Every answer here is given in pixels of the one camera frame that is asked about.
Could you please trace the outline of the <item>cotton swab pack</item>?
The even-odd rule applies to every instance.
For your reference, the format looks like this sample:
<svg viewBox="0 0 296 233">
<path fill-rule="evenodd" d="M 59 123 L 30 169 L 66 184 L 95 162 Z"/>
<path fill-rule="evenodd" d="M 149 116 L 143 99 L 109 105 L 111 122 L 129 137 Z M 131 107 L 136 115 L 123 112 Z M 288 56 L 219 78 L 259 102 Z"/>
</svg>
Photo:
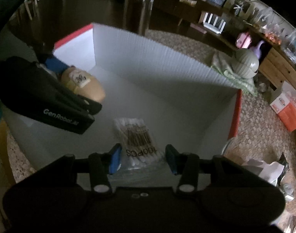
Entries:
<svg viewBox="0 0 296 233">
<path fill-rule="evenodd" d="M 144 120 L 116 118 L 114 128 L 122 146 L 121 168 L 134 170 L 156 165 L 164 159 Z"/>
</svg>

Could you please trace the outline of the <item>yellow round plush toy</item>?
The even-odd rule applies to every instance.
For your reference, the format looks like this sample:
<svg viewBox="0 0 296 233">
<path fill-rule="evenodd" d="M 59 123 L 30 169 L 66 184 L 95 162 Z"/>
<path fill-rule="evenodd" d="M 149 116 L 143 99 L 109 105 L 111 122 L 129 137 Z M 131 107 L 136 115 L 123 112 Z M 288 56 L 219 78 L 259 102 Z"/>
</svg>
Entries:
<svg viewBox="0 0 296 233">
<path fill-rule="evenodd" d="M 95 102 L 103 102 L 105 90 L 101 83 L 88 72 L 77 67 L 67 68 L 62 76 L 61 83 L 76 95 L 80 95 Z"/>
</svg>

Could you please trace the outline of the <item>red cardboard box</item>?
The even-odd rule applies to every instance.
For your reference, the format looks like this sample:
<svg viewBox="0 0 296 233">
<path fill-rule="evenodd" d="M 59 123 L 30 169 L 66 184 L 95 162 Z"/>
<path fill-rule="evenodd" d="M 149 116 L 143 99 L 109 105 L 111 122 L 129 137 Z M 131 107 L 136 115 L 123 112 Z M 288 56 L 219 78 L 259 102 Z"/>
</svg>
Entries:
<svg viewBox="0 0 296 233">
<path fill-rule="evenodd" d="M 54 55 L 95 76 L 106 97 L 94 123 L 82 134 L 14 113 L 5 118 L 35 167 L 65 154 L 104 152 L 117 139 L 116 118 L 141 118 L 159 148 L 211 158 L 237 135 L 242 92 L 202 62 L 148 38 L 90 24 L 55 44 Z"/>
</svg>

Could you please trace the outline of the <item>lace tablecloth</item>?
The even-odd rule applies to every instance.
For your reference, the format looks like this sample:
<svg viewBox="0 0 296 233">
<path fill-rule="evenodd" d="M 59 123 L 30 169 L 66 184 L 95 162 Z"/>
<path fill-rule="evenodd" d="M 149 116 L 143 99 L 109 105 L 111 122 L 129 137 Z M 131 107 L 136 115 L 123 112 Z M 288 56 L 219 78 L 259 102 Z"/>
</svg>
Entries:
<svg viewBox="0 0 296 233">
<path fill-rule="evenodd" d="M 176 52 L 191 57 L 198 62 L 202 62 L 211 68 L 210 63 L 216 49 L 210 46 L 180 35 L 153 30 L 149 31 L 145 38 L 167 46 Z M 224 148 L 224 152 L 226 152 L 227 156 L 236 163 L 242 163 L 251 158 L 271 163 L 278 160 L 280 155 L 284 153 L 290 164 L 290 171 L 286 175 L 286 180 L 290 183 L 296 183 L 295 136 L 285 128 L 283 123 L 269 106 L 268 102 L 261 95 L 253 96 L 244 93 L 242 95 L 239 119 L 237 136 L 232 141 L 228 141 Z M 115 128 L 114 134 L 117 143 L 119 139 Z"/>
</svg>

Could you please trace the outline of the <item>dark glass jar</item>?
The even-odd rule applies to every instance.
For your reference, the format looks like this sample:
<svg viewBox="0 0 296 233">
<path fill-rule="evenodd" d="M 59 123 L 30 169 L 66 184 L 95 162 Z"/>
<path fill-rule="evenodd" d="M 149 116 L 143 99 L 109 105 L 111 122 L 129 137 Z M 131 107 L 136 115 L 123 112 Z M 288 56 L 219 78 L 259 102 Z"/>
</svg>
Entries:
<svg viewBox="0 0 296 233">
<path fill-rule="evenodd" d="M 154 0 L 125 0 L 123 28 L 144 36 L 149 28 Z"/>
</svg>

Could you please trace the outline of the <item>green folded cloth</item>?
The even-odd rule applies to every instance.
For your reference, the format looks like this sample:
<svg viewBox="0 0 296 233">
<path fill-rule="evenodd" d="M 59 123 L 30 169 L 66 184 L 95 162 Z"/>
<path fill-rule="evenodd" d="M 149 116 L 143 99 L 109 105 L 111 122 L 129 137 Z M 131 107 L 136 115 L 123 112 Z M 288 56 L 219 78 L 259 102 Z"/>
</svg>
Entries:
<svg viewBox="0 0 296 233">
<path fill-rule="evenodd" d="M 245 79 L 233 72 L 231 68 L 231 57 L 219 50 L 212 56 L 211 68 L 226 77 L 233 85 L 245 93 L 257 96 L 257 89 L 252 78 Z"/>
</svg>

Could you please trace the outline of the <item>grey green round pot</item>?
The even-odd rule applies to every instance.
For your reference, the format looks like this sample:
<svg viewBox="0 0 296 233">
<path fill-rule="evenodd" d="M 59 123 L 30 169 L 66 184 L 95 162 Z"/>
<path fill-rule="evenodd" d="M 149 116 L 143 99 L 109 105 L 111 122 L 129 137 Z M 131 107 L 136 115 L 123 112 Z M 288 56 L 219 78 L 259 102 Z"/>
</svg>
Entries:
<svg viewBox="0 0 296 233">
<path fill-rule="evenodd" d="M 259 68 L 259 59 L 246 48 L 238 49 L 232 56 L 231 66 L 233 72 L 243 79 L 252 79 Z"/>
</svg>

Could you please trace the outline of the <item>orange tissue box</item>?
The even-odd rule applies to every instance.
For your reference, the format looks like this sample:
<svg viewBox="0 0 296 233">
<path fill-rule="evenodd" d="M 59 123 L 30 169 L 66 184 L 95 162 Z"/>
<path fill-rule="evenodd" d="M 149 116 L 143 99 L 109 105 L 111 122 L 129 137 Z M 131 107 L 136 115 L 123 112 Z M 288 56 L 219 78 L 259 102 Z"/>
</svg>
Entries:
<svg viewBox="0 0 296 233">
<path fill-rule="evenodd" d="M 273 91 L 270 106 L 288 131 L 296 129 L 296 90 L 288 82 Z"/>
</svg>

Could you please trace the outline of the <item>purple gourd toy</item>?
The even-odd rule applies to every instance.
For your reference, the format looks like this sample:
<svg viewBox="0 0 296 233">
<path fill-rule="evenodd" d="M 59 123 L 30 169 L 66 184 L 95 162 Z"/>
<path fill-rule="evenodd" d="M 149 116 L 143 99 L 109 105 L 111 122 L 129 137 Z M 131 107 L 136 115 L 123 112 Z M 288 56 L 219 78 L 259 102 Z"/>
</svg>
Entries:
<svg viewBox="0 0 296 233">
<path fill-rule="evenodd" d="M 251 46 L 249 49 L 256 55 L 257 59 L 260 59 L 262 52 L 261 46 L 264 44 L 264 41 L 259 41 L 256 46 Z"/>
</svg>

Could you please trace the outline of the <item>white wifi router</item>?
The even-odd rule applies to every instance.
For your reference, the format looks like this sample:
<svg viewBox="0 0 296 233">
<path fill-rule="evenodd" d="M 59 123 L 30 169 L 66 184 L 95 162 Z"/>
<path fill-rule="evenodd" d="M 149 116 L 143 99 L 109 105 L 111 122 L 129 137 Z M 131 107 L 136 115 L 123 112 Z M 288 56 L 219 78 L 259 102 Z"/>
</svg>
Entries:
<svg viewBox="0 0 296 233">
<path fill-rule="evenodd" d="M 206 12 L 203 18 L 203 26 L 215 34 L 221 34 L 226 21 L 215 14 Z"/>
</svg>

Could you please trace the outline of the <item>pink small case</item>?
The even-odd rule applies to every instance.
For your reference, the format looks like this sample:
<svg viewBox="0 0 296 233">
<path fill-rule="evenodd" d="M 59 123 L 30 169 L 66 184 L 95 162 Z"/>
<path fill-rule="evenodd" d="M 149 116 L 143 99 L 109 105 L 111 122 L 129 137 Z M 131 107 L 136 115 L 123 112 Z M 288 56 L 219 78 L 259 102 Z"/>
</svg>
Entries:
<svg viewBox="0 0 296 233">
<path fill-rule="evenodd" d="M 249 48 L 252 42 L 252 37 L 250 36 L 249 32 L 242 32 L 238 35 L 236 40 L 236 47 L 241 48 Z"/>
</svg>

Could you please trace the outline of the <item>wooden tv cabinet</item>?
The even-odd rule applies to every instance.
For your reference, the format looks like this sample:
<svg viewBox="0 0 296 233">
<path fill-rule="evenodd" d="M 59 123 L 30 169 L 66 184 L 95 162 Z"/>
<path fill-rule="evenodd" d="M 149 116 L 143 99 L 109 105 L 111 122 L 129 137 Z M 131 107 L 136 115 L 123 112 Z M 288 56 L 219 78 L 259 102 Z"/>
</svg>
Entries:
<svg viewBox="0 0 296 233">
<path fill-rule="evenodd" d="M 221 34 L 206 29 L 202 23 L 204 19 L 224 20 L 226 24 Z M 287 81 L 296 89 L 296 65 L 281 46 L 224 8 L 202 0 L 197 0 L 195 6 L 179 0 L 154 0 L 150 28 L 187 36 L 227 54 L 237 49 L 235 42 L 239 34 L 248 33 L 252 38 L 251 46 L 264 42 L 260 47 L 260 72 L 275 87 Z"/>
</svg>

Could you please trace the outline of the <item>photo frame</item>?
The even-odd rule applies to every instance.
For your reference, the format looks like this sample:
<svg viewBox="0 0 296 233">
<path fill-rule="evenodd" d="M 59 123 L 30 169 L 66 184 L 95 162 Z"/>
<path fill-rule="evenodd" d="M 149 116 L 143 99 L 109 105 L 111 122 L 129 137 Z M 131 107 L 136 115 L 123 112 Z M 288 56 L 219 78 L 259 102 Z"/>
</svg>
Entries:
<svg viewBox="0 0 296 233">
<path fill-rule="evenodd" d="M 249 0 L 225 0 L 223 8 L 229 11 L 234 16 L 239 16 L 243 11 L 245 4 L 248 4 Z"/>
</svg>

